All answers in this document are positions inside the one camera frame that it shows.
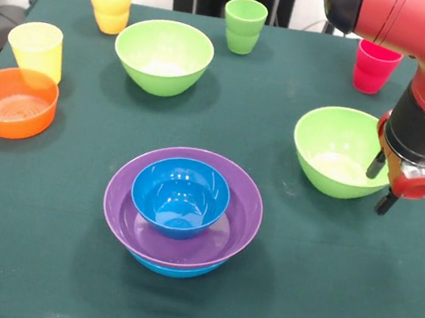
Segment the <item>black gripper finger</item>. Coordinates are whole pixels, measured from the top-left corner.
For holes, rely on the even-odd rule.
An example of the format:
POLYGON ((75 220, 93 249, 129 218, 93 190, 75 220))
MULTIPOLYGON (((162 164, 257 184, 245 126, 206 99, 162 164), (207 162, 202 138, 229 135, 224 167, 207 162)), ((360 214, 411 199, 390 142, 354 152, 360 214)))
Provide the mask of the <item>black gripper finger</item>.
POLYGON ((379 172, 382 170, 384 156, 385 156, 384 150, 379 150, 378 154, 372 160, 371 164, 368 166, 368 169, 366 170, 366 177, 375 179, 376 176, 378 176, 379 172))
POLYGON ((384 215, 386 214, 392 206, 397 202, 397 197, 393 193, 392 188, 390 187, 388 190, 388 193, 386 193, 375 205, 375 212, 377 215, 384 215))

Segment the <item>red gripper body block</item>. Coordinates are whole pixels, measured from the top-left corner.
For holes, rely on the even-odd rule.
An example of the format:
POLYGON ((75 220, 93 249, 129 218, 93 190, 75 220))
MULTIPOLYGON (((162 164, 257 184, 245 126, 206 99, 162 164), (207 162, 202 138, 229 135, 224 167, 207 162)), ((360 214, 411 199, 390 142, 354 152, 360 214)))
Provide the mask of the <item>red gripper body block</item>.
POLYGON ((382 168, 387 166, 389 184, 397 198, 423 199, 425 198, 425 165, 408 161, 391 146, 386 131, 391 113, 390 110, 387 111, 377 123, 379 146, 385 153, 382 168))

